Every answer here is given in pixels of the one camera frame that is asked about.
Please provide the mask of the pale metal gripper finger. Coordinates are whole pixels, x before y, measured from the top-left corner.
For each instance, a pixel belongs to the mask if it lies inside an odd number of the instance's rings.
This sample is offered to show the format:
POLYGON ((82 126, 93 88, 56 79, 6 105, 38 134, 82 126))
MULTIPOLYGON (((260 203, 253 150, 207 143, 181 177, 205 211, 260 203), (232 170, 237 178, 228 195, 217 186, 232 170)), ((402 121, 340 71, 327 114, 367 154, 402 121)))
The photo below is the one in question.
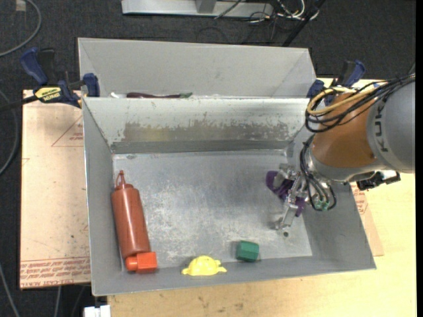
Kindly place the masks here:
POLYGON ((297 213, 297 206, 296 205, 286 205, 284 211, 284 217, 282 221, 283 227, 290 227, 295 219, 295 215, 297 213))
POLYGON ((285 219, 286 214, 287 209, 285 207, 270 213, 270 222, 273 229, 281 230, 288 227, 285 219))

